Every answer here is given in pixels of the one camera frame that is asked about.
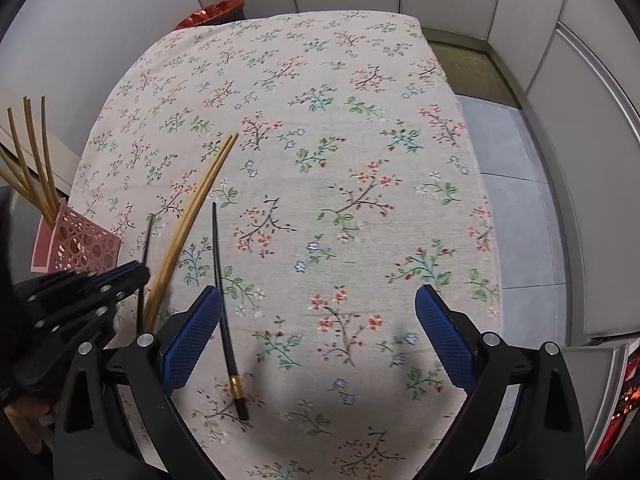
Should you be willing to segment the person's left hand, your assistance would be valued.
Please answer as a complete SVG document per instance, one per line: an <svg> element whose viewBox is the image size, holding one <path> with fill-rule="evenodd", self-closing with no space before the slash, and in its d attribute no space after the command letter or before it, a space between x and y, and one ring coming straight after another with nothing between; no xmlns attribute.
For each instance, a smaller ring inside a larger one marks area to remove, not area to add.
<svg viewBox="0 0 640 480"><path fill-rule="evenodd" d="M42 450L42 440L32 429L30 422L49 414L50 405L39 399L23 396L20 400L7 405L3 411L29 452L39 454Z"/></svg>

